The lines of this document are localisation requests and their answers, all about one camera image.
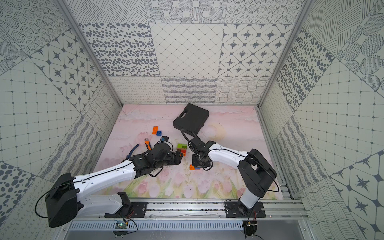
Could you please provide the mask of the green long lego brick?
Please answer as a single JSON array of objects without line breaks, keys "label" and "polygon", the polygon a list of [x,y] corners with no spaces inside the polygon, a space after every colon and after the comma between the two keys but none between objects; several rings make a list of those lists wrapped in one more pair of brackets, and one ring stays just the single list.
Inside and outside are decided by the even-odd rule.
[{"label": "green long lego brick", "polygon": [[186,144],[177,144],[177,149],[187,149],[188,145]]}]

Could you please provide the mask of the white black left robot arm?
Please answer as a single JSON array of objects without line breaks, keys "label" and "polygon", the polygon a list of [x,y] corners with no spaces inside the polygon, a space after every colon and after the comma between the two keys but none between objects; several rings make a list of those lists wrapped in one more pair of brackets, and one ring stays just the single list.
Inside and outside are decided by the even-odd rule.
[{"label": "white black left robot arm", "polygon": [[160,142],[113,167],[75,177],[71,173],[61,175],[45,196],[49,227],[61,227],[77,215],[104,214],[105,218],[133,216],[137,211],[125,192],[118,192],[117,200],[99,203],[89,200],[89,196],[120,182],[146,175],[152,177],[152,172],[157,169],[179,165],[183,156],[182,152],[173,151],[169,144]]}]

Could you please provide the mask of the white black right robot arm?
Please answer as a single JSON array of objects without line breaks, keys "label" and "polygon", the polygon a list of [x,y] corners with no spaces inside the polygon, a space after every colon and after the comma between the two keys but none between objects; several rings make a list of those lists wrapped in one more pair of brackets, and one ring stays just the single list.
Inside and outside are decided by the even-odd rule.
[{"label": "white black right robot arm", "polygon": [[239,170],[246,186],[239,199],[239,209],[250,211],[265,196],[276,181],[277,173],[266,158],[256,149],[248,152],[223,147],[216,142],[204,143],[200,138],[188,140],[193,152],[192,166],[209,171],[215,162]]}]

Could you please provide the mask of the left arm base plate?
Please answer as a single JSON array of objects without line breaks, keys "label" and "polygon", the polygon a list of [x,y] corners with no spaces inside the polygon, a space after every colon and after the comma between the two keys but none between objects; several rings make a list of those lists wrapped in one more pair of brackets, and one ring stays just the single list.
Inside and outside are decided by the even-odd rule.
[{"label": "left arm base plate", "polygon": [[107,219],[117,218],[144,218],[147,211],[148,202],[132,202],[123,204],[116,213],[105,213]]}]

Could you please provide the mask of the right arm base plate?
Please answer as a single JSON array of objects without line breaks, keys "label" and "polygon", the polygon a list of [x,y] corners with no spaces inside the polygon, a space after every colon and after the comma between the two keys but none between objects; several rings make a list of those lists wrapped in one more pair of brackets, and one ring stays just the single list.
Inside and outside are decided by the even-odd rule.
[{"label": "right arm base plate", "polygon": [[262,202],[256,202],[248,209],[241,202],[225,201],[224,209],[227,218],[265,218],[265,208]]}]

